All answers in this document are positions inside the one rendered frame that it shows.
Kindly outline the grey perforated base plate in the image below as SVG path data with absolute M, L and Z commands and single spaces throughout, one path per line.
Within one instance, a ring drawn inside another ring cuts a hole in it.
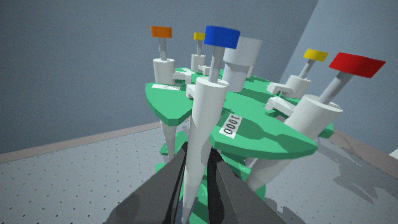
M 264 202 L 287 224 L 398 224 L 398 179 L 329 140 L 294 159 Z M 168 163 L 161 127 L 0 163 L 0 224 L 104 224 Z

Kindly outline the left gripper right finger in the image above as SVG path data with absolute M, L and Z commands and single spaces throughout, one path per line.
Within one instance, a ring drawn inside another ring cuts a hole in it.
M 286 224 L 213 147 L 207 163 L 207 204 L 208 224 Z

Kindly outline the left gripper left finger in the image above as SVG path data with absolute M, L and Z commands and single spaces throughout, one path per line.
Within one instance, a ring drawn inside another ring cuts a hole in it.
M 166 165 L 112 210 L 105 224 L 175 224 L 187 147 L 184 142 Z

